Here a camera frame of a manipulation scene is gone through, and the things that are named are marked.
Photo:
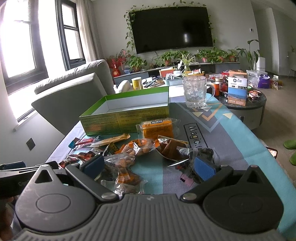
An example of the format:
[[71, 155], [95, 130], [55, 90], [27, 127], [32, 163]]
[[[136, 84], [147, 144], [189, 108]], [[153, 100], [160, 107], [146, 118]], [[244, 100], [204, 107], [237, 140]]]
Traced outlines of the spider plant pot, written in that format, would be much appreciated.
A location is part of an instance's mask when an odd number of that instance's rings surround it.
[[189, 51], [176, 51], [176, 60], [178, 62], [177, 64], [177, 70], [181, 70], [182, 66], [183, 72], [191, 71], [190, 70], [190, 64], [195, 62], [195, 55], [191, 54]]

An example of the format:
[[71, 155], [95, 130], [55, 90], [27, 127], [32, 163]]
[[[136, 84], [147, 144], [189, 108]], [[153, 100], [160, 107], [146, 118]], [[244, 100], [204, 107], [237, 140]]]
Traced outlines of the yellow canister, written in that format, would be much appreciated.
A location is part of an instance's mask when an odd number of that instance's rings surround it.
[[142, 90], [142, 78], [141, 77], [135, 77], [132, 78], [132, 85], [134, 90]]

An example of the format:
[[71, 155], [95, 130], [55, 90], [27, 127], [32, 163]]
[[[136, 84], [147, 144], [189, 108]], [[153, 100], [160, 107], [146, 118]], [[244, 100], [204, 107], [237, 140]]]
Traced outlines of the green cardboard box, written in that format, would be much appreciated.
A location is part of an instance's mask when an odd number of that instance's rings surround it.
[[86, 135], [135, 133], [143, 121], [169, 116], [169, 87], [112, 94], [102, 97], [79, 116]]

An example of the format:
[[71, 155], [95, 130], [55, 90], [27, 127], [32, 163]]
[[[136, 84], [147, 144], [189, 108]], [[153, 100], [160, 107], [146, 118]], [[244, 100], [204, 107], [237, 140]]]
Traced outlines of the orange cracker packet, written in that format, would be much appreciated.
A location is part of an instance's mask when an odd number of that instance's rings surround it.
[[160, 118], [143, 121], [136, 125], [139, 138], [156, 140], [158, 136], [176, 138], [179, 133], [181, 120], [175, 118]]

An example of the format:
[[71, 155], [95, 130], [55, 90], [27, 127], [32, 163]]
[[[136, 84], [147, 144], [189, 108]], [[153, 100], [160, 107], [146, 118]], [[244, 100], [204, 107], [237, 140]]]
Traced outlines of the blue white paper box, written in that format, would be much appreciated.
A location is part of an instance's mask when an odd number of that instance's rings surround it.
[[228, 81], [228, 103], [246, 106], [247, 100], [247, 78], [242, 76], [227, 77]]

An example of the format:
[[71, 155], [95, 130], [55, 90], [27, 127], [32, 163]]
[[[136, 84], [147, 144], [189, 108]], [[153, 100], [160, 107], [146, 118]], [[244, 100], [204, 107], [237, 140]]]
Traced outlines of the wall television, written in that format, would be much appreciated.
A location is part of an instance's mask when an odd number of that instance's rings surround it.
[[129, 13], [138, 54], [168, 49], [212, 47], [207, 8], [178, 6]]

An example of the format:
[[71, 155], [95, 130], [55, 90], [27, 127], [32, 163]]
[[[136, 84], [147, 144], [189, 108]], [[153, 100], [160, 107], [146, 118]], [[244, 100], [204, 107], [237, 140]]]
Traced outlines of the clear bag orange nuts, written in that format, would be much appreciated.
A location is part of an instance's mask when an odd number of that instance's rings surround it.
[[141, 156], [155, 149], [154, 140], [150, 138], [139, 138], [123, 145], [115, 154], [127, 153], [133, 156]]

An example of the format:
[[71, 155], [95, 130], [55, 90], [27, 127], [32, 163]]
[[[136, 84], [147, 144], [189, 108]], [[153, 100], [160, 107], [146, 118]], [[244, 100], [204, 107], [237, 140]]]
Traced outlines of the glass mug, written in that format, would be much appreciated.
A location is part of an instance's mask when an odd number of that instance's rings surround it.
[[187, 75], [182, 78], [185, 103], [188, 108], [203, 108], [214, 97], [215, 87], [205, 76]]

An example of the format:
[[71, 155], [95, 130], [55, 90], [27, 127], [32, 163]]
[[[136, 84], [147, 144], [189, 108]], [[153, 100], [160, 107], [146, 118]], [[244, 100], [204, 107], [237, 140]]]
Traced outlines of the orange jar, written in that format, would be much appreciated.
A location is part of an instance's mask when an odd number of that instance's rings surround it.
[[214, 88], [215, 88], [215, 97], [218, 97], [220, 95], [220, 83], [219, 82], [212, 82]]

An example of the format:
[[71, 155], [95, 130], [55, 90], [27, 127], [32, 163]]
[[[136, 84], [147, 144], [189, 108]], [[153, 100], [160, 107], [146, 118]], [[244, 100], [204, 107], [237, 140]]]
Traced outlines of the black wall socket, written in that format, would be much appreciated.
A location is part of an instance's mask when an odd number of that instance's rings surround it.
[[32, 138], [30, 138], [27, 142], [26, 142], [26, 145], [28, 146], [29, 150], [31, 151], [35, 146], [35, 142]]

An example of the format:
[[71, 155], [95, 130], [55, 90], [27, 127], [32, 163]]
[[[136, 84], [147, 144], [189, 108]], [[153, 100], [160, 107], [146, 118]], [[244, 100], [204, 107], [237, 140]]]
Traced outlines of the black window frame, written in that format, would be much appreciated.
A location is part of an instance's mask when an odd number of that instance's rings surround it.
[[[5, 1], [1, 5], [1, 64], [8, 94], [48, 77], [40, 37], [43, 1]], [[86, 62], [76, 1], [54, 1], [57, 31], [66, 70]]]

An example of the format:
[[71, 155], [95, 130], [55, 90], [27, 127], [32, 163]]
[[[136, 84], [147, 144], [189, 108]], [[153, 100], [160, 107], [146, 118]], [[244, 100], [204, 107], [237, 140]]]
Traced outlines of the long beige snack stick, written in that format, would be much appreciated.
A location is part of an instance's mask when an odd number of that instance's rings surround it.
[[116, 142], [120, 142], [120, 141], [124, 141], [130, 138], [130, 134], [129, 133], [123, 133], [122, 135], [116, 136], [116, 137], [110, 137], [110, 138], [106, 138], [104, 140], [92, 143], [90, 145], [90, 147], [92, 148], [98, 148], [101, 146], [107, 146], [110, 143], [116, 143]]

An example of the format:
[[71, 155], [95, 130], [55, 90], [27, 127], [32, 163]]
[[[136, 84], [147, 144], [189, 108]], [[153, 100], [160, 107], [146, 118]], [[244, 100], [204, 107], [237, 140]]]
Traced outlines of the red blue candy packet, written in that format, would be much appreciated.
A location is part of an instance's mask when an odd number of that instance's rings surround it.
[[83, 147], [89, 146], [92, 143], [94, 143], [97, 140], [97, 138], [74, 138], [72, 142], [68, 145], [70, 149], [81, 149]]

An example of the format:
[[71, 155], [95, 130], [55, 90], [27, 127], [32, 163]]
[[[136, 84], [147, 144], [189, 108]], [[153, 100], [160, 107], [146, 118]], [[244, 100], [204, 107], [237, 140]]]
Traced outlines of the black yellow snack packet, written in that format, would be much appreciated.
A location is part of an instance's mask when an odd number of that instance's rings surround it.
[[110, 142], [103, 151], [102, 156], [114, 155], [117, 151], [119, 151], [119, 148], [116, 146], [116, 144]]

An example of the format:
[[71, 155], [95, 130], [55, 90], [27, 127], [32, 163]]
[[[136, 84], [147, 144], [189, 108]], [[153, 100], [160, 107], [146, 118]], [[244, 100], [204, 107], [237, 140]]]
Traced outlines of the brown triangular snack packet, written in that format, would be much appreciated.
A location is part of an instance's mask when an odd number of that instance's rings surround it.
[[158, 135], [155, 147], [163, 158], [174, 162], [183, 161], [189, 157], [189, 143], [187, 141]]

